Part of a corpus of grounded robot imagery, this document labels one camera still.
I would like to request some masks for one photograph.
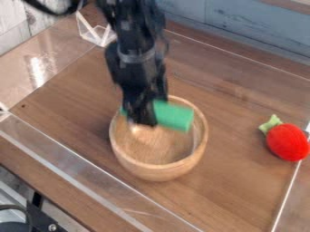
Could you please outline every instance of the wooden surface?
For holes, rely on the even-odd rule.
[[[202,33],[182,30],[186,35],[194,35],[195,40],[212,40],[226,49],[258,57],[259,62],[267,63],[270,57],[278,67],[289,70],[301,67],[224,39],[215,41]],[[199,166],[184,177],[166,183],[142,181],[128,174],[115,159],[108,127],[120,105],[120,93],[110,81],[102,49],[95,48],[83,56],[12,112],[202,230],[266,231],[278,213],[293,164],[270,154],[257,127],[273,113],[283,121],[305,127],[310,115],[310,82],[301,75],[307,67],[302,66],[301,75],[291,75],[219,51],[202,40],[195,42],[175,34],[170,34],[170,39],[171,94],[198,105],[210,123],[208,148]],[[102,231],[102,224],[119,223],[112,216],[92,220],[98,205],[91,205],[87,213],[76,210],[84,208],[88,198],[71,184],[39,167],[32,159],[23,158],[19,152],[9,152],[9,155],[11,158],[1,158],[3,165],[23,176],[88,228]],[[40,168],[48,177],[20,166]],[[47,191],[51,185],[55,190]],[[71,189],[82,202],[72,201],[71,194],[65,194]]]

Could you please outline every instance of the sponge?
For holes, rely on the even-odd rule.
[[[192,109],[160,100],[155,100],[152,104],[158,123],[172,130],[188,131],[194,121]]]

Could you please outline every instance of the red strawberry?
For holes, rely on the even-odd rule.
[[[266,135],[269,149],[285,160],[302,160],[310,151],[303,131],[293,124],[282,123],[277,115],[259,127]]]

